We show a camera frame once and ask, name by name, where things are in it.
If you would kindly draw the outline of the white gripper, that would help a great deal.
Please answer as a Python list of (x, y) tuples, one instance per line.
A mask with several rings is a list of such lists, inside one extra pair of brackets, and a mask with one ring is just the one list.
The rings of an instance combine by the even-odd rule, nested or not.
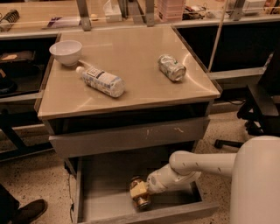
[(185, 190), (200, 177), (200, 171), (175, 169), (170, 164), (152, 172), (146, 182), (134, 180), (129, 185), (130, 197), (134, 200), (147, 197), (149, 194), (175, 192)]

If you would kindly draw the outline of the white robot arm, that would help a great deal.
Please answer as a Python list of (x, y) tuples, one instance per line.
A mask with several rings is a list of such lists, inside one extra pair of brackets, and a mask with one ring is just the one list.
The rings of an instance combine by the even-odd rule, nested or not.
[(236, 153), (178, 150), (146, 180), (133, 178), (130, 197), (146, 207), (155, 193), (181, 190), (202, 172), (231, 178), (230, 224), (280, 224), (280, 138), (257, 136)]

